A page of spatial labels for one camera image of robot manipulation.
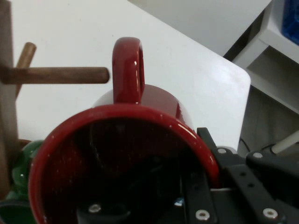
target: wooden dowel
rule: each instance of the wooden dowel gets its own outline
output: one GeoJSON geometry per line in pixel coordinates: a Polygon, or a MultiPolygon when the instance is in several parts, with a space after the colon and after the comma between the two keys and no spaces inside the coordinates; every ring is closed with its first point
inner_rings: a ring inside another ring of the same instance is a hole
{"type": "MultiPolygon", "coordinates": [[[[19,61],[17,63],[18,69],[26,69],[29,68],[34,53],[36,51],[36,45],[30,42],[27,42],[23,48],[19,61]]],[[[19,92],[21,90],[22,84],[18,84],[16,86],[15,95],[18,97],[19,92]]]]}
{"type": "Polygon", "coordinates": [[[4,84],[100,84],[109,81],[105,67],[13,68],[2,73],[4,84]]]}

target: screw head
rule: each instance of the screw head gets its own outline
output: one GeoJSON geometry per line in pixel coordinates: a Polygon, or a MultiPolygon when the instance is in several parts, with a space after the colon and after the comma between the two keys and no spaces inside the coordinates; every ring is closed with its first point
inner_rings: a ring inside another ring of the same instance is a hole
{"type": "Polygon", "coordinates": [[[226,150],[223,149],[223,148],[219,148],[219,149],[217,150],[217,152],[220,153],[220,154],[225,154],[225,153],[226,153],[226,150]]]}
{"type": "Polygon", "coordinates": [[[262,158],[262,154],[261,153],[253,153],[253,156],[256,158],[262,158]]]}
{"type": "Polygon", "coordinates": [[[92,204],[89,208],[88,208],[89,213],[98,213],[99,211],[101,211],[101,206],[99,204],[92,204]]]}
{"type": "Polygon", "coordinates": [[[210,213],[207,210],[198,210],[195,217],[200,221],[207,221],[210,218],[210,213]]]}
{"type": "Polygon", "coordinates": [[[266,208],[263,210],[263,215],[269,219],[276,219],[278,217],[277,211],[274,209],[266,208]]]}

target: white table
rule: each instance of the white table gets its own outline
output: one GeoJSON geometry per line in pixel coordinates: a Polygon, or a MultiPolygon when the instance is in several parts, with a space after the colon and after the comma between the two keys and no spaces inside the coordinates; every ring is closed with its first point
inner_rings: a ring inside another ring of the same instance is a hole
{"type": "MultiPolygon", "coordinates": [[[[238,66],[125,0],[13,0],[14,60],[37,45],[32,67],[107,66],[115,41],[141,39],[145,82],[176,96],[194,127],[217,145],[237,148],[250,78],[238,66]]],[[[43,139],[89,107],[108,84],[25,85],[17,100],[19,137],[43,139]]]]}

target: red mug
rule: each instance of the red mug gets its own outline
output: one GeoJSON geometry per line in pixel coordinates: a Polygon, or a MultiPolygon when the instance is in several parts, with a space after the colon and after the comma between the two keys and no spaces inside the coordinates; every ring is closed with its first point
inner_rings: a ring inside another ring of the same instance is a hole
{"type": "Polygon", "coordinates": [[[181,103],[145,84],[140,40],[119,39],[112,65],[113,90],[55,128],[32,162],[29,199],[39,224],[76,223],[75,205],[104,192],[109,180],[149,155],[172,157],[185,147],[218,185],[214,156],[187,125],[181,103]]]}

